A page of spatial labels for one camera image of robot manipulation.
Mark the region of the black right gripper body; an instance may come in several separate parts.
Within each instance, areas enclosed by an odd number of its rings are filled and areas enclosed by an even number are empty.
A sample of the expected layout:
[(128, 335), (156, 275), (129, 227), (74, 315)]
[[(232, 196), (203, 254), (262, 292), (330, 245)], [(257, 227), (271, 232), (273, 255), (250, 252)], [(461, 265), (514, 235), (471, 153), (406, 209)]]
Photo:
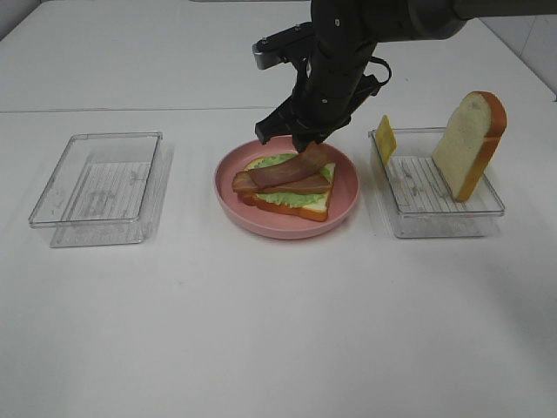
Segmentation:
[(287, 126), (293, 135), (330, 135), (348, 125), (352, 114), (379, 92), (379, 80), (366, 75), (377, 44), (364, 42), (327, 52), (318, 43), (306, 60), (305, 75), (290, 99)]

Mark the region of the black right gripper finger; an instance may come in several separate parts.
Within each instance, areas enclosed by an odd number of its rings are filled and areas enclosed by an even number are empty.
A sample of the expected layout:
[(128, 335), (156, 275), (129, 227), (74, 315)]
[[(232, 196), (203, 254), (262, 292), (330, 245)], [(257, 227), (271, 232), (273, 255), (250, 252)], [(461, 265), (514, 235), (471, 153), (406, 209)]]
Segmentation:
[(297, 129), (292, 132), (292, 145), (298, 153), (304, 152), (311, 144), (321, 144), (333, 133), (333, 130), (315, 131), (311, 129)]
[(272, 138), (292, 135), (296, 115), (292, 110), (292, 101), (286, 99), (268, 117), (255, 124), (255, 134), (260, 144), (267, 144)]

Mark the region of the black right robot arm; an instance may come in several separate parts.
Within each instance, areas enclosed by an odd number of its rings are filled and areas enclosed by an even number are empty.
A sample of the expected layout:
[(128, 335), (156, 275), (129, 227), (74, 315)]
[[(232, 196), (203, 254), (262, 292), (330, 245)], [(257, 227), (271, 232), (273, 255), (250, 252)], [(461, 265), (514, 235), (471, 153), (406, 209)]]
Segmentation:
[(313, 1), (311, 21), (264, 37), (252, 46), (260, 70), (290, 63), (292, 94), (255, 125), (261, 144), (289, 135), (298, 152), (348, 125), (352, 114), (383, 82), (365, 75), (386, 66), (373, 52), (380, 43), (444, 40), (476, 17), (549, 15), (554, 1)]

